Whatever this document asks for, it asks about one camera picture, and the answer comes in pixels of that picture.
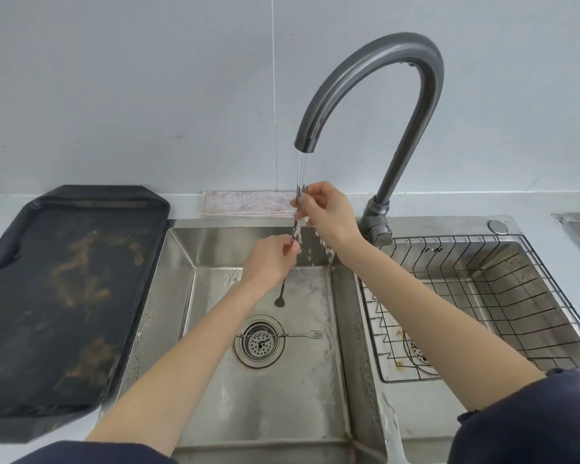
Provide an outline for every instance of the person's left hand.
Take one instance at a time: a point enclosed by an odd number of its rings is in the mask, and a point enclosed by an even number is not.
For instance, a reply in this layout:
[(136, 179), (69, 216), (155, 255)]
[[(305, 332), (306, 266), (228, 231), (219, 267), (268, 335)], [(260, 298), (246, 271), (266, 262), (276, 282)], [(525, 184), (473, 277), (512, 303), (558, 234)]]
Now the person's left hand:
[(282, 281), (296, 263), (301, 249), (297, 241), (291, 246), (291, 241), (289, 234), (281, 234), (256, 242), (243, 264), (241, 282), (253, 283), (265, 294)]

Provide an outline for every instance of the hand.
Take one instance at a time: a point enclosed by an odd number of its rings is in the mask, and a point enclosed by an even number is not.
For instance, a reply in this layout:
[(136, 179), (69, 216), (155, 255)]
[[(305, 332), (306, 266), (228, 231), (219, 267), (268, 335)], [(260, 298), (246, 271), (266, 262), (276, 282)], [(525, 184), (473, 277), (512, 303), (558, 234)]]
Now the hand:
[[(329, 182), (310, 184), (299, 202), (301, 209), (294, 214), (294, 218), (309, 217), (307, 225), (315, 226), (320, 237), (336, 252), (354, 241), (363, 240), (348, 197)], [(296, 199), (290, 205), (297, 208)]]
[(301, 246), (289, 234), (269, 236), (255, 243), (243, 264), (242, 283), (262, 288), (262, 296), (282, 281), (293, 265)]

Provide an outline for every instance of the towel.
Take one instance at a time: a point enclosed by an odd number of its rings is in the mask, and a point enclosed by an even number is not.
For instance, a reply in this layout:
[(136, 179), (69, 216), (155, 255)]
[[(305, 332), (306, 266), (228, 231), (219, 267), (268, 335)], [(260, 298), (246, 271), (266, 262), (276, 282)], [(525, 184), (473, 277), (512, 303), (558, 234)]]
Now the towel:
[(295, 196), (296, 193), (292, 191), (205, 190), (202, 193), (200, 217), (292, 218), (294, 208), (290, 206), (290, 200)]

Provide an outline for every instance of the forearm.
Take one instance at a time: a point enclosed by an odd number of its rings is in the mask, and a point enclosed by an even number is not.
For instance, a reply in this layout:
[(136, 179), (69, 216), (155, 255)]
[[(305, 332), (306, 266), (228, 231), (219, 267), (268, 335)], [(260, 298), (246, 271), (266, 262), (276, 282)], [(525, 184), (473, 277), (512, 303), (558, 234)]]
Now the forearm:
[(116, 403), (88, 441), (149, 445), (170, 455), (228, 346), (264, 295), (235, 283), (206, 317)]
[(340, 258), (391, 312), (467, 410), (484, 408), (544, 377), (502, 339), (368, 242), (348, 244)]

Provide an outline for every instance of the wire dish rack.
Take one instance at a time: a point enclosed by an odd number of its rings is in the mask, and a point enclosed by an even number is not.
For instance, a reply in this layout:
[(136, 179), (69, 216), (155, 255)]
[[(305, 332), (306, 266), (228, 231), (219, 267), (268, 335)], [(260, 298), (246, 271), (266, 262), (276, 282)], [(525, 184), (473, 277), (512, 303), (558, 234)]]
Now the wire dish rack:
[[(400, 238), (380, 249), (543, 371), (580, 368), (580, 316), (523, 236)], [(438, 379), (418, 346), (360, 283), (380, 379)]]

